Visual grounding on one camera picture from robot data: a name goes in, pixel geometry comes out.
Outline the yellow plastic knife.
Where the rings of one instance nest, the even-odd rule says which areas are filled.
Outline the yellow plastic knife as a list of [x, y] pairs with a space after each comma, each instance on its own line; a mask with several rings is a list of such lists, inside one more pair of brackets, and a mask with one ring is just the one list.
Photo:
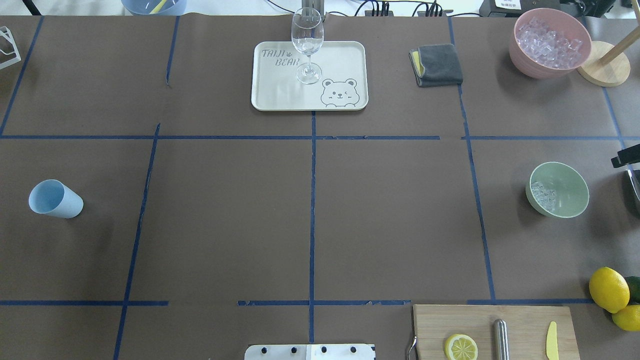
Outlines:
[[558, 360], [559, 359], [559, 346], [558, 346], [558, 333], [557, 333], [557, 323], [555, 321], [551, 321], [548, 324], [548, 328], [546, 331], [545, 337], [545, 355], [548, 360]]

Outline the clear wine glass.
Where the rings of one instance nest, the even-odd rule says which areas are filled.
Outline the clear wine glass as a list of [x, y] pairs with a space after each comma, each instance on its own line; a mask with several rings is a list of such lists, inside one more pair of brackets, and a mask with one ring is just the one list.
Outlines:
[[292, 16], [291, 41], [300, 54], [306, 56], [296, 70], [297, 79], [305, 85], [316, 84], [322, 77], [322, 69], [313, 63], [311, 56], [322, 48], [324, 41], [323, 18], [314, 7], [300, 7]]

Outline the silver handled knife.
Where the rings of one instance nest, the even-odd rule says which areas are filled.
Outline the silver handled knife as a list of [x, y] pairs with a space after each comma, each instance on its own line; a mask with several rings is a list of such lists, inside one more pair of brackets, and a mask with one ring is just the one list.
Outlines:
[[494, 329], [494, 354], [496, 360], [509, 360], [508, 326], [505, 320], [496, 319], [493, 322]]

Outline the grey folded cloth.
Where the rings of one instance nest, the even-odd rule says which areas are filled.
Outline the grey folded cloth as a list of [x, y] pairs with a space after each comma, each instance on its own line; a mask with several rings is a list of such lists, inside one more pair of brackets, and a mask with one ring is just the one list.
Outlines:
[[412, 48], [408, 56], [420, 88], [461, 85], [464, 82], [457, 48], [452, 43]]

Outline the clear ice cubes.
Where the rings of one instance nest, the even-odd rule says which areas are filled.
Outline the clear ice cubes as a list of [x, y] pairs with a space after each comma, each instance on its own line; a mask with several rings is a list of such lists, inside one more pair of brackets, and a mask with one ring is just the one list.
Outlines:
[[557, 205], [555, 189], [547, 187], [544, 183], [535, 181], [530, 185], [531, 194], [535, 202], [547, 212], [554, 212]]

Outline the metal ice scoop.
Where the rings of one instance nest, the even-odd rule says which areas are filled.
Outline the metal ice scoop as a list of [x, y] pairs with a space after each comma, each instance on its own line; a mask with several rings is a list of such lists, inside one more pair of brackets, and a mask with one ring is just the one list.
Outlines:
[[630, 186], [633, 192], [634, 201], [639, 207], [640, 203], [640, 170], [628, 169], [627, 176], [630, 180]]

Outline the blue plastic bowl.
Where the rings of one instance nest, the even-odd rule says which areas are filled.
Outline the blue plastic bowl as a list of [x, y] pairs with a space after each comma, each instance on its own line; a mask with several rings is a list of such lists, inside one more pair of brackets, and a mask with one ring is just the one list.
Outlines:
[[134, 16], [180, 16], [188, 0], [121, 0], [121, 4]]

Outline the pink bowl with ice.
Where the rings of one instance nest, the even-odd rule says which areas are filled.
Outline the pink bowl with ice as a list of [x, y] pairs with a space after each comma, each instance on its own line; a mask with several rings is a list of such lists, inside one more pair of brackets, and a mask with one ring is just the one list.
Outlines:
[[534, 79], [564, 76], [582, 66], [591, 51], [592, 39], [583, 23], [548, 7], [521, 14], [510, 35], [510, 60]]

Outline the green ceramic bowl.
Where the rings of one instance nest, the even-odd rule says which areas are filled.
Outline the green ceramic bowl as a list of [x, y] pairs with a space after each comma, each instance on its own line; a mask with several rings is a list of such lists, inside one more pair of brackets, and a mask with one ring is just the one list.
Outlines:
[[[557, 194], [553, 212], [542, 208], [531, 193], [531, 184], [542, 182]], [[571, 166], [557, 161], [544, 162], [532, 171], [525, 185], [525, 194], [531, 207], [538, 213], [556, 219], [571, 219], [585, 212], [590, 202], [590, 192], [583, 176]]]

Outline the wooden cup stand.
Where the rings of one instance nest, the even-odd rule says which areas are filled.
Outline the wooden cup stand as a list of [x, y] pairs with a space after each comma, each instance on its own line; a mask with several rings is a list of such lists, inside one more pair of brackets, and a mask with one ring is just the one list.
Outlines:
[[577, 71], [592, 84], [601, 87], [616, 87], [626, 82], [631, 66], [624, 50], [640, 38], [640, 27], [636, 27], [619, 43], [592, 41], [590, 54]]

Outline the light blue plastic cup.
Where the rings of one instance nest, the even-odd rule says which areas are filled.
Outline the light blue plastic cup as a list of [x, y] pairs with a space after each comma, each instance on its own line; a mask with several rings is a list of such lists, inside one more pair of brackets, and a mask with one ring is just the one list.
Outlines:
[[39, 182], [30, 191], [28, 203], [35, 214], [62, 219], [74, 218], [84, 208], [83, 199], [75, 191], [55, 179]]

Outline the wooden cutting board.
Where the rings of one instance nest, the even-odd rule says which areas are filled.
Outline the wooden cutting board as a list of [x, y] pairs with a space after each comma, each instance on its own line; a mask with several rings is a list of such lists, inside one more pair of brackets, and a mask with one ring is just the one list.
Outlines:
[[570, 308], [531, 305], [413, 305], [413, 328], [419, 360], [445, 360], [446, 340], [455, 334], [471, 337], [479, 360], [496, 360], [497, 320], [506, 323], [511, 360], [546, 360], [546, 337], [551, 322], [557, 324], [560, 360], [581, 358]]

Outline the half lemon slice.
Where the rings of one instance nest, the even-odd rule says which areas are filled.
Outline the half lemon slice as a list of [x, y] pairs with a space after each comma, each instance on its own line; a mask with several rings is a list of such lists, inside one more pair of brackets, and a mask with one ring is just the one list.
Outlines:
[[477, 360], [478, 345], [464, 333], [455, 333], [445, 341], [443, 352], [448, 360]]

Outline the yellow lemon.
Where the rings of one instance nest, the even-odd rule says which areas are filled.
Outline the yellow lemon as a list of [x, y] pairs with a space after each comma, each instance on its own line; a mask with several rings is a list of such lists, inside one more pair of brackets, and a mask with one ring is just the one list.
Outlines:
[[598, 268], [589, 279], [589, 294], [596, 305], [610, 314], [624, 309], [630, 302], [626, 280], [612, 268]]
[[640, 331], [640, 305], [630, 304], [616, 313], [611, 319], [618, 328], [627, 332]]

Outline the green lime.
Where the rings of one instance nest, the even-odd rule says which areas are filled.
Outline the green lime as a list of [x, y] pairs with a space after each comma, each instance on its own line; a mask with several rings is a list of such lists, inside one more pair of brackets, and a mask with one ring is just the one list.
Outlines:
[[624, 278], [630, 292], [630, 303], [640, 303], [640, 277], [626, 276]]

